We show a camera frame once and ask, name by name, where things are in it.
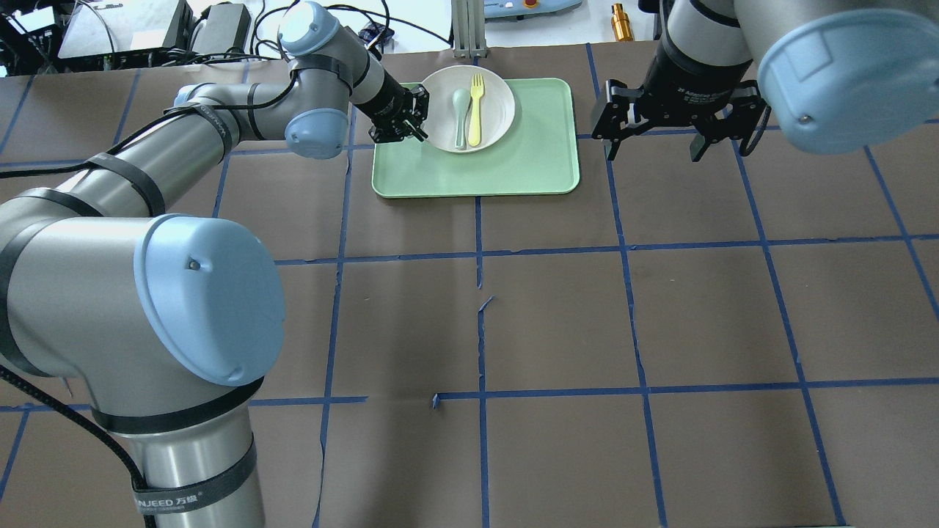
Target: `spoon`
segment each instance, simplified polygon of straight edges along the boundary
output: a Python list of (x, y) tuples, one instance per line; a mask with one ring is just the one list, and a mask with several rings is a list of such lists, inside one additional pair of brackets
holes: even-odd
[(464, 150), (467, 147), (466, 121), (467, 111), (470, 109), (470, 91), (466, 88), (454, 90), (453, 101), (456, 117), (456, 148)]

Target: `white plate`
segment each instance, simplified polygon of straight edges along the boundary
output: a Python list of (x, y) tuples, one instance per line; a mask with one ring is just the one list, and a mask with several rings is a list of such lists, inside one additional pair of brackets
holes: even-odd
[[(467, 113), (467, 147), (458, 150), (454, 91), (458, 88), (469, 91), (474, 73), (482, 73), (485, 84), (485, 94), (480, 103), (483, 137), (479, 145), (470, 147), (470, 114)], [(492, 71), (476, 66), (451, 66), (431, 73), (422, 84), (430, 92), (430, 105), (423, 129), (427, 132), (427, 141), (440, 150), (458, 154), (482, 150), (499, 141), (512, 126), (516, 116), (516, 98), (505, 81)]]

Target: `blue grid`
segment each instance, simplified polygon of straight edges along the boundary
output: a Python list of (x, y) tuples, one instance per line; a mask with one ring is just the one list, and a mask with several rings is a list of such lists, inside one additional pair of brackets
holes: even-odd
[[(585, 51), (587, 55), (587, 60), (590, 64), (591, 75), (593, 80), (593, 88), (596, 95), (599, 95), (599, 82), (596, 75), (596, 66), (593, 61), (593, 50), (590, 44), (585, 45)], [(473, 64), (478, 65), (479, 59), (474, 58)], [(249, 73), (250, 65), (246, 65), (242, 73), (242, 81), (247, 79)], [(139, 78), (141, 71), (138, 70), (134, 76), (133, 84), (131, 85), (131, 90), (126, 102), (124, 112), (120, 119), (120, 123), (117, 127), (115, 133), (115, 138), (119, 138), (123, 133), (124, 126), (127, 121), (127, 117), (130, 113), (133, 98), (136, 93), (136, 88), (138, 86)], [(16, 122), (19, 118), (20, 112), (23, 109), (23, 105), (27, 99), (30, 88), (34, 82), (35, 78), (30, 78), (27, 82), (25, 88), (23, 89), (23, 94), (20, 97), (19, 103), (17, 105), (16, 111), (13, 114), (13, 117), (8, 125), (6, 133), (3, 136), (2, 141), (0, 141), (0, 153), (3, 152), (4, 147), (6, 146), (9, 137), (12, 134), (13, 128), (16, 125)], [(557, 255), (557, 254), (589, 254), (589, 253), (619, 253), (621, 256), (623, 264), (623, 285), (625, 289), (625, 294), (627, 297), (628, 305), (628, 314), (624, 314), (625, 317), (629, 317), (630, 327), (632, 329), (633, 335), (633, 348), (635, 359), (637, 362), (637, 369), (639, 373), (639, 386), (636, 387), (607, 387), (607, 388), (585, 388), (585, 389), (541, 389), (541, 390), (518, 390), (518, 391), (488, 391), (485, 385), (485, 308), (488, 305), (489, 301), (492, 301), (492, 298), (489, 299), (478, 311), (477, 314), (477, 324), (478, 324), (478, 353), (479, 353), (479, 370), (480, 370), (480, 380), (479, 380), (479, 390), (477, 392), (460, 392), (460, 393), (440, 393), (439, 400), (465, 400), (465, 399), (477, 399), (480, 405), (480, 461), (481, 461), (481, 477), (482, 477), (482, 504), (483, 509), (483, 527), (488, 528), (489, 526), (489, 511), (488, 511), (488, 448), (487, 448), (487, 427), (486, 427), (486, 401), (488, 399), (498, 399), (498, 398), (528, 398), (528, 397), (576, 397), (576, 396), (642, 396), (643, 400), (643, 415), (645, 418), (645, 425), (647, 428), (647, 439), (649, 444), (649, 453), (650, 453), (650, 465), (652, 470), (654, 492), (656, 498), (656, 506), (658, 509), (658, 516), (660, 524), (664, 527), (668, 527), (668, 518), (666, 512), (666, 503), (664, 492), (661, 486), (661, 477), (658, 471), (658, 460), (655, 447), (655, 437), (654, 437), (654, 427), (653, 427), (653, 417), (651, 406), (649, 402), (650, 395), (664, 395), (664, 394), (700, 394), (700, 393), (714, 393), (714, 392), (750, 392), (750, 391), (800, 391), (803, 395), (806, 410), (808, 414), (808, 419), (810, 426), (812, 428), (812, 433), (816, 446), (819, 450), (819, 461), (822, 466), (825, 483), (828, 487), (832, 508), (836, 516), (838, 524), (844, 524), (845, 519), (841, 512), (839, 499), (837, 495), (837, 489), (835, 486), (834, 479), (831, 475), (830, 468), (828, 467), (827, 458), (824, 452), (824, 443), (821, 436), (821, 432), (818, 427), (818, 422), (815, 417), (815, 412), (811, 402), (810, 389), (822, 389), (822, 388), (850, 388), (850, 387), (881, 387), (881, 386), (910, 386), (910, 385), (937, 385), (939, 384), (939, 378), (899, 378), (899, 379), (874, 379), (874, 380), (816, 380), (810, 381), (806, 380), (805, 374), (802, 370), (801, 363), (798, 356), (798, 348), (795, 343), (795, 338), (792, 332), (792, 328), (789, 322), (788, 312), (786, 310), (785, 301), (782, 296), (781, 287), (776, 275), (776, 270), (773, 264), (772, 253), (770, 248), (774, 246), (788, 246), (788, 245), (806, 245), (806, 244), (840, 244), (840, 243), (870, 243), (870, 242), (883, 242), (883, 241), (903, 241), (910, 253), (911, 259), (914, 261), (916, 266), (916, 271), (919, 275), (919, 278), (923, 284), (924, 290), (927, 297), (930, 300), (931, 307), (935, 313), (935, 316), (939, 318), (939, 305), (937, 305), (936, 296), (934, 290), (932, 289), (929, 279), (926, 276), (922, 264), (919, 261), (918, 255), (916, 253), (916, 248), (913, 245), (913, 241), (935, 241), (939, 240), (939, 234), (910, 234), (907, 232), (899, 210), (896, 207), (896, 204), (893, 201), (893, 198), (887, 188), (886, 182), (883, 178), (883, 175), (880, 172), (880, 168), (877, 165), (877, 162), (870, 151), (869, 148), (865, 148), (865, 153), (870, 161), (871, 169), (876, 176), (881, 189), (883, 190), (885, 200), (890, 207), (891, 212), (894, 215), (894, 218), (897, 222), (898, 228), (900, 229), (899, 236), (882, 236), (882, 237), (864, 237), (864, 238), (842, 238), (842, 239), (795, 239), (795, 240), (768, 240), (765, 236), (765, 233), (762, 228), (762, 221), (760, 219), (759, 210), (756, 204), (756, 199), (750, 189), (749, 178), (747, 175), (747, 169), (744, 164), (743, 159), (740, 158), (739, 154), (736, 154), (738, 167), (741, 172), (741, 177), (745, 189), (747, 191), (747, 199), (753, 213), (754, 222), (757, 226), (759, 240), (757, 241), (714, 241), (714, 242), (687, 242), (687, 243), (663, 243), (663, 244), (634, 244), (629, 245), (626, 243), (626, 237), (623, 233), (623, 225), (620, 219), (619, 213), (619, 204), (618, 197), (615, 186), (615, 178), (613, 173), (613, 167), (611, 163), (607, 162), (607, 176), (608, 176), (608, 186), (610, 192), (610, 200), (613, 207), (613, 221), (616, 225), (617, 237), (619, 244), (616, 246), (592, 246), (592, 247), (567, 247), (567, 248), (532, 248), (532, 249), (523, 249), (523, 250), (484, 250), (483, 248), (483, 238), (482, 238), (482, 218), (483, 218), (483, 201), (482, 198), (477, 196), (475, 198), (475, 230), (476, 230), (476, 248), (474, 252), (457, 252), (457, 253), (433, 253), (433, 254), (415, 254), (415, 255), (390, 255), (390, 256), (355, 256), (355, 257), (346, 257), (345, 248), (346, 248), (346, 226), (348, 222), (348, 211), (349, 211), (349, 195), (350, 195), (350, 181), (351, 181), (351, 171), (353, 163), (354, 151), (359, 149), (368, 149), (373, 148), (371, 145), (352, 145), (355, 131), (355, 120), (356, 114), (353, 113), (350, 128), (349, 128), (349, 147), (346, 149), (346, 155), (348, 157), (348, 168), (346, 170), (345, 176), (345, 189), (344, 189), (344, 198), (343, 198), (343, 215), (342, 215), (342, 227), (340, 230), (339, 238), (339, 247), (337, 258), (319, 258), (312, 260), (305, 259), (287, 259), (279, 260), (277, 264), (280, 266), (296, 266), (296, 265), (335, 265), (336, 266), (336, 284), (335, 291), (333, 294), (333, 306), (332, 306), (332, 321), (330, 329), (330, 347), (329, 347), (329, 359), (327, 362), (326, 369), (326, 388), (324, 391), (323, 397), (298, 397), (298, 398), (265, 398), (265, 399), (255, 399), (250, 403), (251, 407), (271, 407), (271, 406), (321, 406), (322, 407), (322, 422), (320, 428), (320, 444), (323, 449), (323, 464), (325, 470), (326, 464), (326, 448), (327, 448), (327, 438), (328, 438), (328, 428), (329, 428), (329, 417), (330, 417), (330, 407), (331, 405), (337, 404), (358, 404), (366, 401), (367, 396), (333, 396), (332, 395), (332, 375), (335, 365), (335, 351), (336, 351), (336, 336), (337, 329), (339, 324), (339, 307), (342, 294), (342, 283), (343, 283), (343, 270), (344, 265), (347, 262), (388, 262), (388, 261), (409, 261), (409, 260), (425, 260), (425, 259), (452, 259), (452, 258), (474, 258), (477, 263), (477, 287), (482, 287), (484, 280), (484, 258), (485, 257), (495, 257), (495, 256), (521, 256), (521, 255)], [(928, 124), (939, 124), (939, 119), (929, 119)], [(778, 130), (778, 127), (769, 127), (769, 130)], [(683, 130), (664, 130), (664, 131), (651, 131), (647, 132), (646, 135), (670, 135), (670, 134), (690, 134), (695, 133), (695, 131), (690, 129)], [(577, 135), (577, 139), (588, 139), (590, 135), (587, 133), (581, 133)], [(253, 150), (239, 150), (232, 152), (230, 156), (251, 156), (251, 155), (266, 155), (266, 154), (277, 154), (277, 153), (288, 153), (289, 149), (253, 149)], [(222, 204), (224, 185), (227, 176), (228, 164), (230, 156), (227, 157), (223, 162), (222, 174), (219, 180), (219, 188), (216, 196), (216, 202), (213, 208), (213, 217), (217, 217), (219, 214), (219, 208)], [(28, 166), (47, 166), (47, 165), (57, 165), (57, 164), (69, 164), (69, 163), (78, 163), (80, 160), (61, 160), (61, 161), (49, 161), (49, 162), (29, 162), (29, 163), (0, 163), (2, 168), (14, 168), (14, 167), (28, 167)], [(665, 251), (665, 250), (684, 250), (684, 249), (706, 249), (706, 248), (723, 248), (723, 247), (761, 247), (763, 254), (766, 260), (767, 269), (770, 273), (770, 277), (773, 283), (773, 288), (776, 293), (777, 303), (780, 311), (780, 317), (782, 318), (783, 325), (786, 331), (787, 339), (790, 344), (790, 350), (793, 356), (793, 364), (797, 372), (798, 381), (795, 382), (775, 382), (775, 383), (736, 383), (736, 384), (704, 384), (704, 385), (675, 385), (675, 386), (650, 386), (648, 385), (644, 369), (642, 366), (641, 355), (639, 352), (639, 339), (636, 332), (635, 325), (635, 298), (633, 294), (632, 281), (629, 270), (629, 254), (636, 251)], [(72, 408), (78, 411), (87, 411), (90, 407), (88, 405), (74, 405)], [(28, 422), (28, 418), (31, 413), (34, 412), (50, 412), (51, 410), (44, 406), (34, 406), (31, 404), (24, 404), (21, 406), (0, 406), (0, 413), (19, 413), (21, 416), (20, 424), (17, 429), (16, 437), (14, 440), (13, 447), (10, 451), (8, 462), (4, 468), (3, 476), (0, 478), (0, 500), (3, 498), (6, 485), (9, 480), (10, 473), (15, 463), (15, 459), (21, 445), (25, 428)], [(317, 510), (316, 517), (313, 521), (314, 528), (319, 525), (319, 511)]]

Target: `robotic arm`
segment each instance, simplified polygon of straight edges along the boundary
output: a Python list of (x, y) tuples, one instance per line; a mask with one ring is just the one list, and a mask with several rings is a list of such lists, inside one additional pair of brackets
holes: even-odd
[(298, 3), (279, 37), (289, 84), (186, 86), (139, 138), (0, 206), (0, 374), (83, 380), (95, 421), (127, 439), (146, 480), (138, 509), (161, 528), (264, 525), (247, 402), (285, 318), (254, 235), (166, 207), (243, 139), (338, 155), (350, 102), (376, 142), (426, 137), (427, 92), (399, 85), (322, 6)]
[[(767, 104), (787, 139), (817, 154), (882, 143), (939, 112), (932, 0), (639, 3), (659, 11), (662, 39), (642, 86), (608, 80), (594, 107), (609, 160), (624, 139), (661, 126), (698, 131), (693, 162), (728, 137), (746, 156)], [(741, 82), (753, 61), (758, 81)]]

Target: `green tray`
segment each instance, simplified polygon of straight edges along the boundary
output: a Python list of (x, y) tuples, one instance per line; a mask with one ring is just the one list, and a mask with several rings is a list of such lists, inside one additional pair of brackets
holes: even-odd
[(561, 79), (505, 82), (516, 96), (516, 116), (501, 140), (471, 154), (445, 152), (414, 138), (375, 145), (375, 192), (427, 198), (573, 191), (580, 166), (571, 87)]

